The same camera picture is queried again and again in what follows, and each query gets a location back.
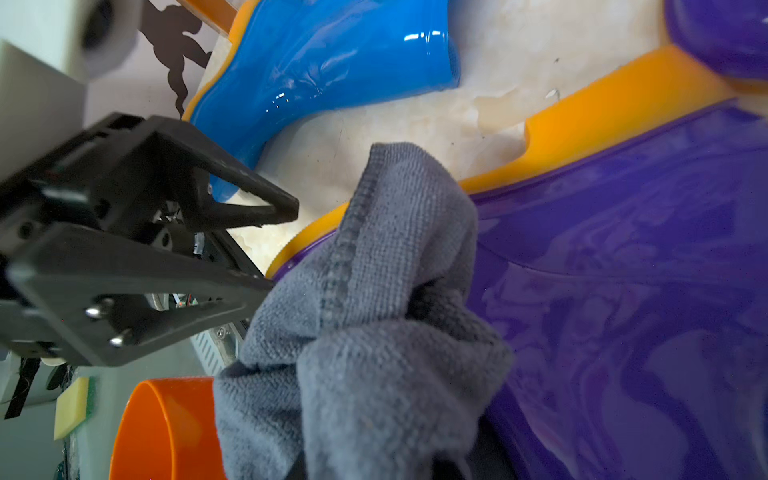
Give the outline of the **grey cloth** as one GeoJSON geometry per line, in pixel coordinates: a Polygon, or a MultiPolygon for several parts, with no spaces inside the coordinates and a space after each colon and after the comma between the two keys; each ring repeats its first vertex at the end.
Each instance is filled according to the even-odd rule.
{"type": "Polygon", "coordinates": [[[230,479],[468,479],[513,355],[467,307],[477,212],[411,143],[376,144],[334,235],[279,280],[213,383],[230,479]]]}

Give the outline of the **purple boot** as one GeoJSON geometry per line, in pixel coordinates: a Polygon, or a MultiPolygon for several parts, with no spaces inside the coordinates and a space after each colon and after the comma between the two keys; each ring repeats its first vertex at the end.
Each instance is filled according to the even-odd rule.
{"type": "Polygon", "coordinates": [[[516,362],[477,479],[767,475],[767,122],[668,45],[525,124],[463,189],[469,308],[516,362]]]}
{"type": "Polygon", "coordinates": [[[672,43],[717,73],[767,79],[765,0],[669,0],[664,23],[672,43]]]}

